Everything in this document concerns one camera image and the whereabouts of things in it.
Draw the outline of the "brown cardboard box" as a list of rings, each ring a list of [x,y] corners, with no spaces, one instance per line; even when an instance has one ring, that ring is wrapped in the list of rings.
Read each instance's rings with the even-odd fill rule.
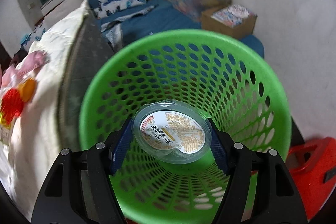
[[[202,12],[203,30],[242,39],[253,34],[257,15],[242,5],[222,5]]]

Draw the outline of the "butterfly pillow left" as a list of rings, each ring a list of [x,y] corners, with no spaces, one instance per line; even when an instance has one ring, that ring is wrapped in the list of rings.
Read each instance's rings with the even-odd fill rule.
[[[35,26],[30,34],[25,34],[23,36],[20,42],[21,50],[28,52],[31,44],[34,41],[40,41],[46,30],[48,30],[48,27],[43,21],[41,21],[37,26]]]

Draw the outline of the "clear jelly cup with label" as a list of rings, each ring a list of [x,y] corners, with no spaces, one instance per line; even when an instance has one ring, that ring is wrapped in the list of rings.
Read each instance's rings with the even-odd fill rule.
[[[142,106],[132,119],[131,129],[142,150],[169,164],[189,164],[201,159],[212,141],[205,115],[177,100]]]

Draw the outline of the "red plastic stool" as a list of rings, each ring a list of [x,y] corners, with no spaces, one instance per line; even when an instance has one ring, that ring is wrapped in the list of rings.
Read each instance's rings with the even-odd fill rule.
[[[286,164],[311,220],[335,189],[335,139],[311,139],[291,147]]]

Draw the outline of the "grey star-pattern mattress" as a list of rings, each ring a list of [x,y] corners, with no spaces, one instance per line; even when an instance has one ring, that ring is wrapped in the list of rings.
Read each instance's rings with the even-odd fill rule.
[[[93,12],[84,18],[70,47],[58,97],[57,122],[62,148],[79,151],[79,115],[90,82],[114,55]]]

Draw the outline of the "grey plain pillow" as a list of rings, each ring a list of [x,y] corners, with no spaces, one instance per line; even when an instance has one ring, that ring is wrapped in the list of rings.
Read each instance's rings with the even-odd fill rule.
[[[43,20],[43,24],[49,29],[69,13],[78,9],[84,0],[64,0],[52,9]]]

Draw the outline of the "green plastic mesh trash basket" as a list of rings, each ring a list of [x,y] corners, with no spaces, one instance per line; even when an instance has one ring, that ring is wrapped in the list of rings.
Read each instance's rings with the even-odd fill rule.
[[[291,114],[282,84],[250,47],[203,30],[161,32],[131,43],[95,75],[84,96],[79,142],[89,149],[143,105],[179,100],[254,151],[288,155]],[[212,153],[164,163],[131,142],[110,178],[124,215],[137,223],[210,223],[228,177]]]

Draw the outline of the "colourful picture book in box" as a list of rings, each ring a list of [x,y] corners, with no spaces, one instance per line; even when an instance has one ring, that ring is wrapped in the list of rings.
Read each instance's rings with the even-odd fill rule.
[[[221,22],[222,24],[234,28],[242,24],[246,19],[255,14],[242,5],[230,5],[218,11],[215,11],[211,18]]]

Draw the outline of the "blue bed sheet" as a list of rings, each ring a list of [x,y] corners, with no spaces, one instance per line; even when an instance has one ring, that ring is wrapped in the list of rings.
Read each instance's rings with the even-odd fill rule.
[[[94,14],[97,15],[98,8],[100,7],[98,0],[88,0],[88,2],[90,7],[93,9]],[[107,39],[107,42],[111,44],[114,52],[117,52],[116,48],[118,47],[125,47],[138,39],[162,31],[188,28],[201,29],[201,22],[195,22],[186,15],[182,14],[180,11],[176,10],[168,0],[148,0],[145,5],[135,6],[119,11],[115,14],[110,14],[106,18],[97,19],[98,27],[101,28],[101,25],[105,23],[112,22],[122,16],[138,13],[150,6],[155,6],[155,8],[146,15],[137,15],[117,24],[120,25],[119,32],[122,39],[121,43],[117,44],[115,42],[110,42],[107,39],[106,36],[109,30],[102,32],[103,38]],[[240,39],[240,41],[264,58],[264,46],[258,38],[253,35],[246,35]]]

